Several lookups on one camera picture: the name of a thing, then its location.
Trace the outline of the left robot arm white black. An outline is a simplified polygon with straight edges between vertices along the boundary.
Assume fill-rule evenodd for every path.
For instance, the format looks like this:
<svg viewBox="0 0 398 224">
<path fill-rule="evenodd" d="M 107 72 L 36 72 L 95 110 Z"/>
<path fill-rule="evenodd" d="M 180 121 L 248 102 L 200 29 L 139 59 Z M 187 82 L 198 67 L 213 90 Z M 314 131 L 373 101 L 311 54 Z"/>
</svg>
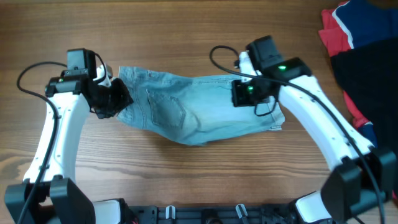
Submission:
<svg viewBox="0 0 398 224">
<path fill-rule="evenodd" d="M 124 199 L 92 202 L 76 185 L 75 164 L 81 131 L 90 113 L 112 118 L 133 100 L 123 81 L 99 54 L 67 52 L 64 71 L 50 79 L 44 95 L 44 128 L 34 159 L 20 184 L 10 185 L 4 202 L 15 223 L 137 223 Z"/>
</svg>

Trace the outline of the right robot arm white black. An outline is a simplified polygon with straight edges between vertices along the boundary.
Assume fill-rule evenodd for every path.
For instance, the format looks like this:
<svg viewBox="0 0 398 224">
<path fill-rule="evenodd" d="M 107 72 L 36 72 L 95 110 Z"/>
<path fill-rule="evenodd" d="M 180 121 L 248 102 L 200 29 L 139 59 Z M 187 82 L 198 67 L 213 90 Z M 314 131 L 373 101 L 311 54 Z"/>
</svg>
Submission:
<svg viewBox="0 0 398 224">
<path fill-rule="evenodd" d="M 330 175 L 322 187 L 293 204 L 302 223 L 346 222 L 377 208 L 384 223 L 384 204 L 392 198 L 397 159 L 378 149 L 345 120 L 322 91 L 303 60 L 284 59 L 271 36 L 256 39 L 237 54 L 239 79 L 233 82 L 236 107 L 258 107 L 267 101 L 287 108 L 315 141 Z"/>
</svg>

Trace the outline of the light blue denim shorts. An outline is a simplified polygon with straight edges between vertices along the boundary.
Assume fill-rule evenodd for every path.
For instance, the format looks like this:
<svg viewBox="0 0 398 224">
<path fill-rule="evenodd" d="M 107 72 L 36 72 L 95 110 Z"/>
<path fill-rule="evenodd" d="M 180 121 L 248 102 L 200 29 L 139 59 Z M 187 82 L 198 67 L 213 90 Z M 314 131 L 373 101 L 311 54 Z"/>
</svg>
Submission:
<svg viewBox="0 0 398 224">
<path fill-rule="evenodd" d="M 279 131 L 285 121 L 273 97 L 258 109 L 235 107 L 232 82 L 237 75 L 188 78 L 139 67 L 120 67 L 119 78 L 133 103 L 118 120 L 190 146 L 263 131 Z"/>
</svg>

